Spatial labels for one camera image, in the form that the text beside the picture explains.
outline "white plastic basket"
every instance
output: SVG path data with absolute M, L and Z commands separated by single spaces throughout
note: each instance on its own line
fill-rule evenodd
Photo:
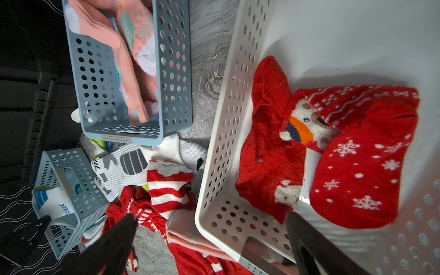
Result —
M 195 216 L 203 236 L 249 270 L 242 257 L 254 237 L 294 261 L 286 227 L 238 196 L 241 147 L 252 124 L 252 82 L 259 62 L 275 56 L 294 92 L 356 84 L 416 87 L 419 125 L 407 151 L 397 220 L 349 230 L 318 215 L 308 194 L 320 155 L 308 150 L 295 211 L 372 274 L 440 270 L 439 1 L 241 0 L 226 63 Z

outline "white sock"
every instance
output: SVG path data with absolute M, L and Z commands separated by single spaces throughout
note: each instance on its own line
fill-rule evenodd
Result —
M 135 144 L 126 144 L 91 161 L 92 169 L 96 173 L 95 183 L 110 202 L 118 196 L 116 186 L 145 184 L 147 165 L 139 145 Z
M 64 16 L 67 18 L 67 25 L 73 33 L 81 34 L 80 20 L 77 12 L 72 8 L 70 3 L 64 7 Z
M 196 143 L 180 140 L 180 157 L 189 169 L 195 171 L 204 169 L 207 155 L 208 150 L 202 146 Z
M 177 134 L 164 138 L 159 146 L 140 146 L 147 161 L 166 161 L 185 165 L 180 157 L 179 136 Z
M 207 155 L 208 150 L 202 146 L 185 140 L 180 141 L 180 156 L 185 165 L 193 170 L 194 176 L 191 181 L 191 191 L 194 193 L 196 199 L 198 199 Z
M 34 190 L 33 199 L 37 202 L 38 215 L 43 217 L 49 215 L 51 220 L 73 214 L 73 207 L 70 199 L 61 187 L 47 190 Z
M 155 77 L 156 72 L 156 44 L 154 42 L 154 35 L 145 43 L 142 50 L 137 56 L 139 67 L 145 73 Z

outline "red and white striped sock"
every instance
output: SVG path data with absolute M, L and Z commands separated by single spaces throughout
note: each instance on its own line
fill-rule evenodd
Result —
M 150 161 L 147 182 L 154 210 L 168 220 L 179 209 L 192 209 L 194 204 L 185 190 L 192 178 L 193 171 L 183 165 Z

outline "plastic basket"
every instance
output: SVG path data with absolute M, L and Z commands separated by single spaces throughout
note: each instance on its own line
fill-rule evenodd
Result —
M 51 225 L 45 232 L 57 260 L 78 245 L 84 231 L 102 217 L 109 206 L 109 202 L 93 181 L 95 176 L 81 148 L 42 153 L 35 187 L 61 186 L 73 206 L 73 214 L 57 220 L 64 224 L 75 224 L 75 229 Z M 34 197 L 32 206 L 37 217 L 41 218 Z
M 130 125 L 112 48 L 71 32 L 65 19 L 81 126 L 88 138 L 156 146 L 164 136 L 191 127 L 188 1 L 154 0 L 153 14 L 159 118 L 139 126 Z
M 434 104 L 440 80 L 432 59 L 440 56 L 440 48 L 432 47 L 440 43 L 439 11 L 438 3 L 428 1 L 241 0 L 195 215 L 200 233 L 254 274 L 266 272 L 242 255 L 248 237 L 294 261 L 285 225 L 235 189 L 241 148 L 252 125 L 254 72 L 273 55 L 292 91 L 356 84 L 419 90 L 419 125 L 405 157 L 400 212 L 393 224 L 349 230 L 318 215 L 308 196 L 320 154 L 311 150 L 295 211 L 370 273 L 440 270 L 440 154 L 433 155 L 440 140 L 434 131 L 440 128 Z

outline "red christmas sock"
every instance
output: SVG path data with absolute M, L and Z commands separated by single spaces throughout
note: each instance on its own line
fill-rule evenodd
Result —
M 272 56 L 258 65 L 252 87 L 252 128 L 243 144 L 239 195 L 283 223 L 302 186 L 306 148 L 280 138 L 292 95 L 287 78 Z
M 301 100 L 313 106 L 320 122 L 341 131 L 331 141 L 331 131 L 323 141 L 315 140 L 317 150 L 325 150 L 310 193 L 313 209 L 345 228 L 378 228 L 393 222 L 403 158 L 418 120 L 417 90 L 369 85 L 299 90 L 290 110 Z M 295 134 L 290 131 L 296 141 L 310 140 L 307 133 Z

